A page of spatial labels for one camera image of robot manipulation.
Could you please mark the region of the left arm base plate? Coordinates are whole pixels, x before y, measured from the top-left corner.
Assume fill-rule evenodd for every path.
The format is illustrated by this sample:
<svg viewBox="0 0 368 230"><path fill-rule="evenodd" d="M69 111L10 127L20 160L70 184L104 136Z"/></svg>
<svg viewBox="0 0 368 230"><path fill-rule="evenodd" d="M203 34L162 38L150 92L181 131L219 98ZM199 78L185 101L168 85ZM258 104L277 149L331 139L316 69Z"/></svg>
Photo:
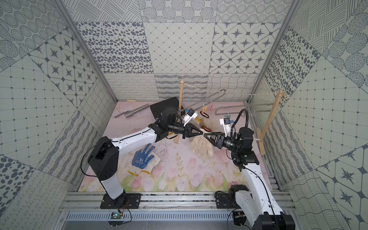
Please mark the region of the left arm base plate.
<svg viewBox="0 0 368 230"><path fill-rule="evenodd" d="M122 193L118 198L112 199L108 194L104 194L100 209L138 209L142 194Z"/></svg>

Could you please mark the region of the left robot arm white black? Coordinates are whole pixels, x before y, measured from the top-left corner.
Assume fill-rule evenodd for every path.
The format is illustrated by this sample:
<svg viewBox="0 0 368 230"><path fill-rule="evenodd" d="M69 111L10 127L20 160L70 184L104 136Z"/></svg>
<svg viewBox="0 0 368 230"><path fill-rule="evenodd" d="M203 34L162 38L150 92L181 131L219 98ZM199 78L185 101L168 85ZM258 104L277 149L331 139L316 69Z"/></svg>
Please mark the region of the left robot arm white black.
<svg viewBox="0 0 368 230"><path fill-rule="evenodd" d="M143 146L144 149L138 151L139 155L133 163L136 167L146 166L152 159L152 144L167 138L169 133L182 135L183 139L203 135L199 128L190 123L196 117L197 113L193 109L189 109L185 116L181 117L177 107L168 106L154 123L141 131L115 139L106 136L100 138L97 144L87 150L90 154L87 163L93 170L94 177L98 178L103 186L107 197L114 202L126 200L125 190L117 177L118 160L121 156Z"/></svg>

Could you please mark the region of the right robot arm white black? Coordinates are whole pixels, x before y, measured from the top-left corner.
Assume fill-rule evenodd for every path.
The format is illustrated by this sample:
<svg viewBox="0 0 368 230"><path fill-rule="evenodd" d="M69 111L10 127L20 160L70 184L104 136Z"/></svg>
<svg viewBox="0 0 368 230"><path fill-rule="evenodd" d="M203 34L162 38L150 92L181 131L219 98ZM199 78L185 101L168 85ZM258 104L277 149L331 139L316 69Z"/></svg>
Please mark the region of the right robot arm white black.
<svg viewBox="0 0 368 230"><path fill-rule="evenodd" d="M254 132L248 127L249 113L242 109L236 120L220 121L224 132L211 132L204 137L219 149L231 152L231 160L245 177L247 185L233 185L228 192L234 209L228 215L234 225L249 230L294 230L295 221L286 214L266 185L259 160L253 151Z"/></svg>

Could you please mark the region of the beige knit gloves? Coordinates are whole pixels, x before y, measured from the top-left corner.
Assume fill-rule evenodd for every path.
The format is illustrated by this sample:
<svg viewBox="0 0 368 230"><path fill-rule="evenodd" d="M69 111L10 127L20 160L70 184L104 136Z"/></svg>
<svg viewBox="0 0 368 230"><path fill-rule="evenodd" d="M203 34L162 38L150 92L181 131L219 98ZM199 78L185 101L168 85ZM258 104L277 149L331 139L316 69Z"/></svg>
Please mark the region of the beige knit gloves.
<svg viewBox="0 0 368 230"><path fill-rule="evenodd" d="M205 126L202 126L202 136L196 136L191 140L190 147L192 152L196 154L203 162L213 157L213 145L204 137L204 134L210 133L211 130Z"/></svg>

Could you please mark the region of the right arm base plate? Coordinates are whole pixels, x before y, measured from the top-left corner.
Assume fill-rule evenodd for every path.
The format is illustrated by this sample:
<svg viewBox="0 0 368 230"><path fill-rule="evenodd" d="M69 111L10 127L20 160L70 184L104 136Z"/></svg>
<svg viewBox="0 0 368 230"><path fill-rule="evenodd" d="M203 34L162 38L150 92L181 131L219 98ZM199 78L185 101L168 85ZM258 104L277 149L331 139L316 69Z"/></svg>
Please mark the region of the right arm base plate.
<svg viewBox="0 0 368 230"><path fill-rule="evenodd" d="M214 193L214 197L216 200L217 209L235 209L239 208L239 206L230 199L230 195L228 193L217 191Z"/></svg>

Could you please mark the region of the grey clip hanger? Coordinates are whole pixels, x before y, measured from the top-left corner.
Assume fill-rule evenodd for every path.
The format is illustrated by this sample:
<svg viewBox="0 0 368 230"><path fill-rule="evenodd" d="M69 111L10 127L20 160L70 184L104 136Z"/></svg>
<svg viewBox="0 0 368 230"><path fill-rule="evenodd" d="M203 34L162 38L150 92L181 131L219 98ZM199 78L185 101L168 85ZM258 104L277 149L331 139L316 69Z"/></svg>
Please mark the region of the grey clip hanger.
<svg viewBox="0 0 368 230"><path fill-rule="evenodd" d="M199 111L203 106L210 106L210 104L212 104L215 101L218 101L221 104L224 104L225 107L224 108L237 108L237 107L245 107L245 108L251 108L251 107L255 107L255 106L271 106L273 105L273 103L249 103L247 101L243 101L241 104L239 105L232 105L230 106L231 103L234 102L230 102L230 101L219 101L220 98L224 97L226 94L226 90L225 89L221 89L219 92L215 92L213 94L211 94L210 96L206 97L206 98L202 98L199 101L194 102L191 105L188 105L187 107L182 105L182 109L180 109L179 111L181 113L186 113L190 108L192 108L194 111Z"/></svg>

